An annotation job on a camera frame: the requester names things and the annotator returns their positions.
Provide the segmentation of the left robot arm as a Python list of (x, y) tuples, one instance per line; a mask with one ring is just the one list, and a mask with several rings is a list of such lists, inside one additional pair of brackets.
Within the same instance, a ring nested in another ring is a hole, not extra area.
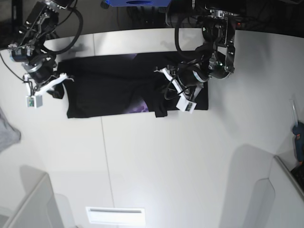
[[(183, 61), (163, 71), (169, 76), (164, 90), (166, 100), (185, 96), (192, 101), (196, 90), (211, 78), (224, 79), (234, 73), (234, 41), (239, 15), (230, 3), (220, 0), (192, 0), (186, 12), (177, 15), (174, 44)], [(180, 46), (180, 29), (183, 22), (190, 19), (201, 29), (203, 43), (192, 53), (186, 53)]]

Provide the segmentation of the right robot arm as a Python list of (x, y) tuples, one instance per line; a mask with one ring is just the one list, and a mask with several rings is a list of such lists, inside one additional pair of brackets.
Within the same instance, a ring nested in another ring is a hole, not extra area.
[[(69, 51), (81, 35), (84, 20), (76, 5), (75, 0), (37, 1), (19, 30), (21, 38), (8, 46), (11, 59), (20, 62), (26, 71), (18, 79), (27, 86), (30, 99), (44, 93), (55, 99), (62, 99), (64, 96), (62, 83), (71, 77), (55, 70), (56, 58)], [(47, 48), (44, 43), (62, 25), (59, 21), (60, 10), (75, 14), (79, 24), (73, 40), (65, 48), (55, 51)]]

